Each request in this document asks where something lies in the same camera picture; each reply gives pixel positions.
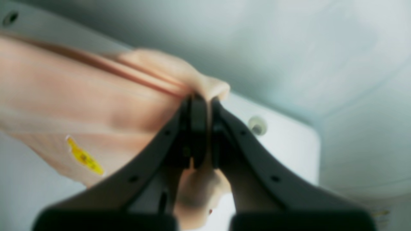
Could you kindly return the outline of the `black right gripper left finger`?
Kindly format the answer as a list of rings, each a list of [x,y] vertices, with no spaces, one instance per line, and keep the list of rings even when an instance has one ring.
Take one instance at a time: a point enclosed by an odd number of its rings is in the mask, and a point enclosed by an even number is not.
[[[35,231],[179,231],[179,179],[206,155],[207,105],[185,98],[155,138],[122,169],[86,192],[48,207]]]

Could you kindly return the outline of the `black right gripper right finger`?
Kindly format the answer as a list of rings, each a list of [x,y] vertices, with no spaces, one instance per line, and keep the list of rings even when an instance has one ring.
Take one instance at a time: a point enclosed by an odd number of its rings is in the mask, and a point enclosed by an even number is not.
[[[231,231],[375,231],[365,209],[310,184],[281,164],[248,127],[211,101],[212,165],[229,181]]]

